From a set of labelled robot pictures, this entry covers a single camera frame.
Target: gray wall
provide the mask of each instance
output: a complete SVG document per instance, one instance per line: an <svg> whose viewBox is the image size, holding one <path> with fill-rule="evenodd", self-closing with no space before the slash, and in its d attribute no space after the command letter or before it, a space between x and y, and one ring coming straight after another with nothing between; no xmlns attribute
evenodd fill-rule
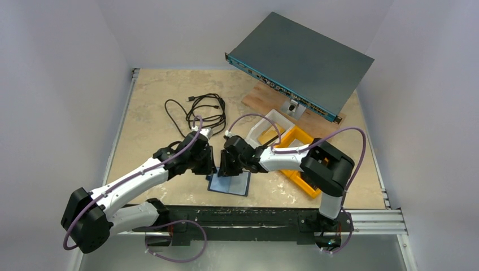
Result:
<svg viewBox="0 0 479 271"><path fill-rule="evenodd" d="M229 68L223 52L271 11L365 52L392 2L98 0L128 63L142 68Z"/></svg>
<svg viewBox="0 0 479 271"><path fill-rule="evenodd" d="M0 269L66 270L60 218L101 183L128 65L93 0L6 0L0 74Z"/></svg>
<svg viewBox="0 0 479 271"><path fill-rule="evenodd" d="M420 270L478 270L479 2L395 1L360 87Z"/></svg>

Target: yellow bin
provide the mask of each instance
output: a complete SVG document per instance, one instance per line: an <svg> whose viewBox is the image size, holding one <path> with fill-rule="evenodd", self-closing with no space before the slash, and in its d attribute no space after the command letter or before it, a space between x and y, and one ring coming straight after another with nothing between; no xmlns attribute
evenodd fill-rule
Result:
<svg viewBox="0 0 479 271"><path fill-rule="evenodd" d="M310 144L311 142L313 142L314 138L312 138L305 131L301 130L299 127L294 126L287 134L285 134L281 138L281 144L277 145L276 147L287 148L291 145L291 143L293 143L295 139L299 140L303 144ZM304 192L306 192L306 194L308 194L310 197L315 198L321 193L321 190L313 189L303 179L301 179L301 173L299 171L282 170L281 173L283 173L286 177L288 177L299 187L301 187L301 189L303 189Z"/></svg>

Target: table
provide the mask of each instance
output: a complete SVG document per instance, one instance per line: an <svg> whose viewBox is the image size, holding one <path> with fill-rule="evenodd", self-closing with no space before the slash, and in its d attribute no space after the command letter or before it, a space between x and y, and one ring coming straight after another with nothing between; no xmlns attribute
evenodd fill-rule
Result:
<svg viewBox="0 0 479 271"><path fill-rule="evenodd" d="M239 116L254 112L243 105L241 100L257 82L251 76L234 70L141 69L128 105L107 182L110 183L137 168L157 149L182 139L165 113L163 104L167 99L175 99L188 109L190 107L188 97L218 93L226 102L227 123L230 124ZM187 133L188 125L184 121L183 111L174 103L169 103L168 108L183 133ZM214 108L201 108L197 112L203 116L217 113ZM342 113L346 118L341 127L365 128L356 92L348 100ZM245 137L258 121L257 117L246 117L235 125L232 132ZM357 132L341 133L330 142L358 161L362 140ZM217 165L223 144L224 138L221 135L216 135L210 140ZM207 186L205 176L187 172L144 192L132 203L158 198L164 204L311 208L318 207L321 200L321 195L311 199L280 172L252 174L247 197L208 191ZM363 165L347 193L345 207L385 208L369 145Z"/></svg>

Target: gray metal top panel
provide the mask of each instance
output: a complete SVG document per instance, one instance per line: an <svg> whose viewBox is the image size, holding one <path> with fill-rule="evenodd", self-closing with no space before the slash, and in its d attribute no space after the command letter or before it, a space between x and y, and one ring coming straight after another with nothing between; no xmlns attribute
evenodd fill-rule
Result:
<svg viewBox="0 0 479 271"><path fill-rule="evenodd" d="M229 55L336 115L374 61L274 12Z"/></svg>

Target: tabletop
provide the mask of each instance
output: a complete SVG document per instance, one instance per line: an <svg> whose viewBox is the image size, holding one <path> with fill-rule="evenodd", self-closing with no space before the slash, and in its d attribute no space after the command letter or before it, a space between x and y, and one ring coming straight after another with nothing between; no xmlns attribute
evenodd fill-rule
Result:
<svg viewBox="0 0 479 271"><path fill-rule="evenodd" d="M241 100L257 82L251 76L235 70L141 69L128 104L107 182L115 181L134 170L159 148L182 140L182 136L165 112L164 102L167 99L177 100L188 110L191 106L191 102L187 102L188 97L218 93L226 102L227 127L229 127L241 115L254 113L252 109L242 104ZM206 99L205 103L214 104L216 101ZM169 103L168 110L183 133L188 133L188 124L181 108L174 103ZM196 111L203 117L220 112L210 107L203 107ZM341 122L341 127L365 128L356 92L341 112L346 115ZM232 132L245 137L259 120L258 117L245 117L235 125ZM329 142L356 162L358 161L362 146L359 133L343 132ZM217 165L219 165L223 144L224 138L221 134L210 139ZM138 204L148 198L158 198L164 204L311 208L318 207L321 201L321 194L315 199L310 198L280 172L252 174L248 196L216 193L208 191L207 187L208 181L205 176L197 176L188 171L145 191L132 203ZM347 193L345 208L385 208L369 144L363 165Z"/></svg>

